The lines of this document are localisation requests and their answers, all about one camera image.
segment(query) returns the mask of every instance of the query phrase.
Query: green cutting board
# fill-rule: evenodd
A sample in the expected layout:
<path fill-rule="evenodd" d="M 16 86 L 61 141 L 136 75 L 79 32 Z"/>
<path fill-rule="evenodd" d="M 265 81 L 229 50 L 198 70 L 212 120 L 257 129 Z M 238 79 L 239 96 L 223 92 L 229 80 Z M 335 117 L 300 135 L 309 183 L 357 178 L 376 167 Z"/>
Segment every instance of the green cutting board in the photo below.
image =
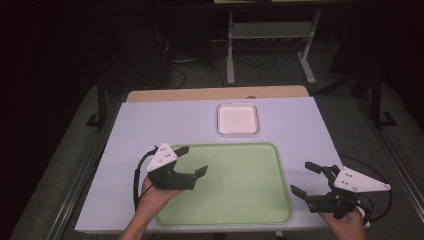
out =
<path fill-rule="evenodd" d="M 270 143 L 189 145 L 175 171 L 206 175 L 194 190 L 172 199 L 157 215 L 165 226 L 283 224 L 291 217 L 280 157 Z"/>

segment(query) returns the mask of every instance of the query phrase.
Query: wire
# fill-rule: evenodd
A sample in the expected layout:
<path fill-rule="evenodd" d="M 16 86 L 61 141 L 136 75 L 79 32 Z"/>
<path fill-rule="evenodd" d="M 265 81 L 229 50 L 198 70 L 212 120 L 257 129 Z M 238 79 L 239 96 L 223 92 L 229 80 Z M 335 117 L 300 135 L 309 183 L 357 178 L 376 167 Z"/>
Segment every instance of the wire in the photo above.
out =
<path fill-rule="evenodd" d="M 153 187 L 153 184 L 151 184 L 141 195 L 140 195 L 140 198 L 141 197 L 143 197 L 144 196 L 144 194 L 146 194 L 147 193 L 147 191 L 149 191 L 150 190 L 150 188 L 152 188 Z"/>
<path fill-rule="evenodd" d="M 205 67 L 211 68 L 215 72 L 218 73 L 219 78 L 221 80 L 222 87 L 225 87 L 225 80 L 224 80 L 224 77 L 222 76 L 221 72 L 217 68 L 215 68 L 214 66 L 212 66 L 211 64 L 207 64 L 207 63 L 204 63 L 204 61 L 198 60 L 198 61 L 195 61 L 195 62 L 193 61 L 193 62 L 187 62 L 187 63 L 180 63 L 178 65 L 179 66 L 175 66 L 175 67 L 179 68 L 179 67 L 188 67 L 188 66 L 192 66 L 192 65 L 201 65 L 201 66 L 205 66 Z"/>
<path fill-rule="evenodd" d="M 140 160 L 140 162 L 138 163 L 137 169 L 134 171 L 134 182 L 133 182 L 133 201 L 134 201 L 134 209 L 137 209 L 138 206 L 138 201 L 140 199 L 140 197 L 138 196 L 138 182 L 140 181 L 140 169 L 141 169 L 141 165 L 143 165 L 144 160 L 146 160 L 147 157 L 154 155 L 156 153 L 156 151 L 158 150 L 158 147 L 155 146 L 155 149 L 149 151 L 148 153 L 146 153 Z"/>
<path fill-rule="evenodd" d="M 379 172 L 379 171 L 377 171 L 375 168 L 373 168 L 371 165 L 369 165 L 369 164 L 367 164 L 367 163 L 365 163 L 365 162 L 363 162 L 363 161 L 361 161 L 361 160 L 359 160 L 359 159 L 356 159 L 356 158 L 353 158 L 353 157 L 350 157 L 350 156 L 347 156 L 347 155 L 343 155 L 343 154 L 339 154 L 339 156 L 340 157 L 344 157 L 344 158 L 347 158 L 347 159 L 350 159 L 350 160 L 353 160 L 353 161 L 355 161 L 355 162 L 358 162 L 358 163 L 360 163 L 360 164 L 362 164 L 362 165 L 364 165 L 364 166 L 366 166 L 366 167 L 368 167 L 369 169 L 371 169 L 372 171 L 374 171 L 380 178 L 381 178 L 381 180 L 383 181 L 383 182 L 386 182 L 387 183 L 387 180 L 384 178 L 384 176 Z M 386 206 L 386 208 L 385 208 L 385 210 L 380 214 L 380 215 L 378 215 L 377 217 L 374 217 L 374 218 L 371 218 L 370 220 L 369 220 L 369 222 L 376 222 L 376 221 L 378 221 L 378 220 L 380 220 L 380 219 L 382 219 L 383 217 L 385 217 L 386 215 L 387 215 L 387 213 L 390 211 L 390 209 L 391 209 L 391 207 L 392 207 L 392 203 L 393 203 L 393 195 L 392 195 L 392 191 L 391 190 L 389 190 L 388 191 L 388 194 L 389 194 L 389 202 L 387 203 L 387 206 Z M 370 202 L 370 204 L 371 204 L 371 206 L 372 206 L 372 210 L 374 210 L 374 205 L 373 205 L 373 203 L 372 203 L 372 201 L 371 201 L 371 199 L 367 196 L 367 195 L 365 195 L 365 194 L 362 194 L 362 196 L 364 196 L 364 197 L 366 197 L 367 198 L 367 200 Z"/>

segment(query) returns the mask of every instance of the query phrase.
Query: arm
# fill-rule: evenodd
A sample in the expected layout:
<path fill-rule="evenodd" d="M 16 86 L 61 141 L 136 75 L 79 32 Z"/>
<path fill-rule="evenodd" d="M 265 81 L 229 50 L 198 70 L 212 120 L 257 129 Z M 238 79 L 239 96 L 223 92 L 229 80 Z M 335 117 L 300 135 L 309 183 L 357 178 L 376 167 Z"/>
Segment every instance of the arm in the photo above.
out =
<path fill-rule="evenodd" d="M 318 213 L 339 240 L 366 240 L 367 234 L 362 215 L 357 208 L 343 218 L 336 219 L 330 213 Z"/>
<path fill-rule="evenodd" d="M 148 178 L 144 179 L 141 192 L 145 192 L 138 203 L 137 211 L 120 236 L 120 240 L 140 240 L 150 220 L 162 210 L 181 190 L 155 188 Z"/>

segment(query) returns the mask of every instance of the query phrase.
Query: dark background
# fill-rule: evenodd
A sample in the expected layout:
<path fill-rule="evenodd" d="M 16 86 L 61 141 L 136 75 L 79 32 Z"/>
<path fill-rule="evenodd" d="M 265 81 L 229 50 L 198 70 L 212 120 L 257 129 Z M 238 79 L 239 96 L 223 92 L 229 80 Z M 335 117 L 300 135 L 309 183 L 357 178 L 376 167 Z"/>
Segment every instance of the dark background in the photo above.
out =
<path fill-rule="evenodd" d="M 206 52 L 208 39 L 226 35 L 223 13 L 167 13 L 151 25 L 156 13 L 103 11 L 143 7 L 143 1 L 104 2 L 1 2 L 2 239 L 10 235 L 79 104 L 101 75 L 112 79 L 105 84 L 117 98 L 134 89 L 163 88 L 169 71 L 154 35 L 177 48 L 201 46 L 194 51 Z M 418 2 L 325 9 L 315 38 L 342 42 L 334 72 L 350 74 L 364 65 L 378 69 L 422 128 L 423 13 Z M 251 13 L 239 16 L 249 19 Z"/>

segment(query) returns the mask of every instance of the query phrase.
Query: dark floor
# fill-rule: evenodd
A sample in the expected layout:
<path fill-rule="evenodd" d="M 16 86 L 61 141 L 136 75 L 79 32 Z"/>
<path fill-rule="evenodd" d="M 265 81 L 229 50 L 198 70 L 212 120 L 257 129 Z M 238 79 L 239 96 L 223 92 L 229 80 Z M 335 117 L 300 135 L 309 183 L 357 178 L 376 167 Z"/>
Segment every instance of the dark floor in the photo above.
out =
<path fill-rule="evenodd" d="M 334 83 L 342 76 L 329 73 L 338 43 L 316 43 L 308 57 L 317 83 L 308 85 L 295 55 L 300 46 L 289 46 L 266 54 L 239 55 L 235 63 L 236 87 L 263 85 L 304 85 L 310 93 Z M 208 64 L 192 62 L 176 65 L 173 84 L 181 88 L 223 87 L 226 79 L 225 56 L 217 57 Z M 354 159 L 366 162 L 381 173 L 392 186 L 393 202 L 386 216 L 373 222 L 367 229 L 370 239 L 424 239 L 423 214 L 417 211 L 424 192 L 424 134 L 403 108 L 396 92 L 383 84 L 382 112 L 390 112 L 398 126 L 378 130 L 369 118 L 369 94 L 357 100 L 349 91 L 355 80 L 335 91 L 316 96 L 329 133 L 342 162 L 366 174 L 375 172 Z M 87 127 L 91 114 L 97 111 L 97 91 L 93 88 L 85 97 L 74 116 L 64 138 L 50 162 L 36 192 L 27 205 L 11 239 L 116 239 L 117 235 L 86 235 L 73 230 L 84 203 L 98 152 L 101 151 L 119 110 L 119 102 L 108 100 L 108 121 L 102 131 Z M 86 170 L 82 166 L 93 163 Z M 376 212 L 382 214 L 389 204 L 389 194 L 370 194 Z M 285 232 L 290 239 L 334 239 L 329 230 Z M 213 239 L 211 234 L 168 234 L 149 236 L 152 239 Z M 276 239 L 275 233 L 228 233 L 225 239 Z"/>

